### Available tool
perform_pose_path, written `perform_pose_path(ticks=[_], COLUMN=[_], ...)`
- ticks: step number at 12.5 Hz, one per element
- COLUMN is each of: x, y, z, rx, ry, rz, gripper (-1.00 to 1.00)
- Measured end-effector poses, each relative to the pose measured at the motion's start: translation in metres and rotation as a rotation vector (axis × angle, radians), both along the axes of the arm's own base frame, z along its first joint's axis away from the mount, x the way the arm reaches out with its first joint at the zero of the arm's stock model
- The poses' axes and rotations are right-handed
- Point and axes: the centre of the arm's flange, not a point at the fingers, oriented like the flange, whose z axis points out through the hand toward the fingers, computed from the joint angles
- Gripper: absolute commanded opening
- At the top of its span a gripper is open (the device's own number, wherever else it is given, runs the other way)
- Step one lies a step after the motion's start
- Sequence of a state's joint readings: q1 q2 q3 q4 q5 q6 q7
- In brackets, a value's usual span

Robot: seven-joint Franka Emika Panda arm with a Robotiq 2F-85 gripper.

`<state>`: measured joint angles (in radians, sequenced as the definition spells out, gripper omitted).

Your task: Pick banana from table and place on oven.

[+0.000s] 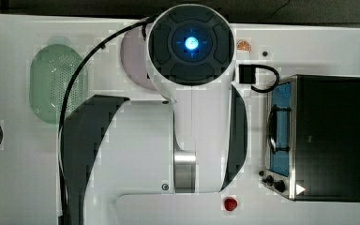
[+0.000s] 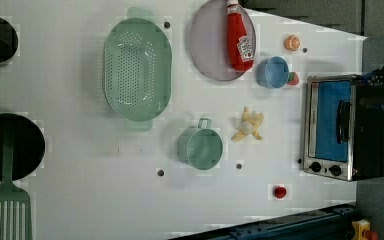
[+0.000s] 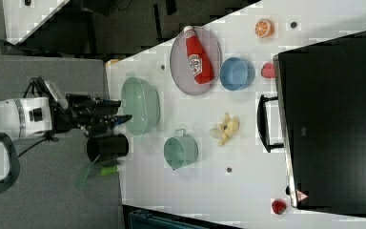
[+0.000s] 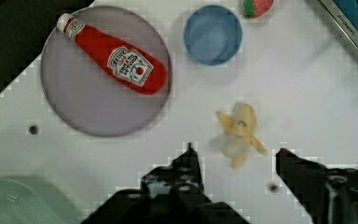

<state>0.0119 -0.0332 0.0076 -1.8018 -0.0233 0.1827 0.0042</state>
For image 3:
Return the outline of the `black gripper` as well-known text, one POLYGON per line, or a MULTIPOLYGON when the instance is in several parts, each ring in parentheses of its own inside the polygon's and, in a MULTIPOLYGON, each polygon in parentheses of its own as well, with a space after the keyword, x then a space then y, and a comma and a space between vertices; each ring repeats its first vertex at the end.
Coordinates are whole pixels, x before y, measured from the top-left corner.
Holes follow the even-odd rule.
POLYGON ((110 127, 115 127, 132 119, 131 114, 111 115, 111 108, 119 108, 120 100, 91 98, 89 95, 67 94, 65 108, 49 96, 51 111, 50 136, 63 134, 72 129, 80 129, 85 136, 101 135, 110 127))

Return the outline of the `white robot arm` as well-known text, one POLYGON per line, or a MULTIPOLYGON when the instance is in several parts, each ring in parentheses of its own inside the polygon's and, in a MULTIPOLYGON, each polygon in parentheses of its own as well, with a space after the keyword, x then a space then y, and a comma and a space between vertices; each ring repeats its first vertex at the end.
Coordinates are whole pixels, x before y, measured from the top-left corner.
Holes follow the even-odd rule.
POLYGON ((43 95, 0 101, 0 153, 5 155, 4 174, 0 176, 0 194, 11 188, 20 176, 21 153, 18 141, 36 138, 39 142, 56 141, 57 134, 80 129, 93 137, 132 119, 119 114, 119 100, 67 94, 64 98, 43 95))

